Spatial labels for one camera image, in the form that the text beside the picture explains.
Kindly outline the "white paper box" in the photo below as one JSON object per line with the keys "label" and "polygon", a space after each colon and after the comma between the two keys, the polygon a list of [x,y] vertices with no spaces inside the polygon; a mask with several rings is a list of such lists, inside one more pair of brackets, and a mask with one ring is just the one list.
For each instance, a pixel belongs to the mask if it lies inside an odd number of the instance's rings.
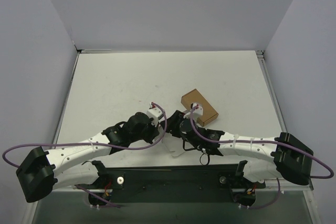
{"label": "white paper box", "polygon": [[183,149],[183,140],[165,133],[164,137],[154,146],[154,155],[159,158],[182,160],[187,151]]}

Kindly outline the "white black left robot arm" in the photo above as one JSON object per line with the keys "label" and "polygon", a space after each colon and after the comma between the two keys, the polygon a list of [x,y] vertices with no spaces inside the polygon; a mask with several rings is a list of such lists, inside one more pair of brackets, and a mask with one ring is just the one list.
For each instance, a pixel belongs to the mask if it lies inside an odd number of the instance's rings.
{"label": "white black left robot arm", "polygon": [[139,140],[144,140],[148,146],[156,144],[160,119],[165,118],[157,109],[137,112],[126,122],[108,127],[82,142],[61,144],[47,151],[40,146],[32,149],[16,171],[26,201],[39,201],[54,189],[71,184],[105,186],[108,181],[105,172],[96,169],[88,175],[78,166],[96,157],[129,150],[130,145]]}

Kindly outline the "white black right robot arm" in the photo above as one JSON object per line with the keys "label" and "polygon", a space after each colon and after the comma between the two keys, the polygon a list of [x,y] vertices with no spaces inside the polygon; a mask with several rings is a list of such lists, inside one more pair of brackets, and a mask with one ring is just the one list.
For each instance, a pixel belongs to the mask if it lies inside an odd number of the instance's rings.
{"label": "white black right robot arm", "polygon": [[278,137],[236,137],[228,132],[192,125],[179,110],[160,123],[173,137],[189,143],[192,150],[205,155],[241,156],[246,164],[243,177],[250,182],[283,178],[293,184],[306,186],[310,181],[313,151],[292,134],[282,132]]}

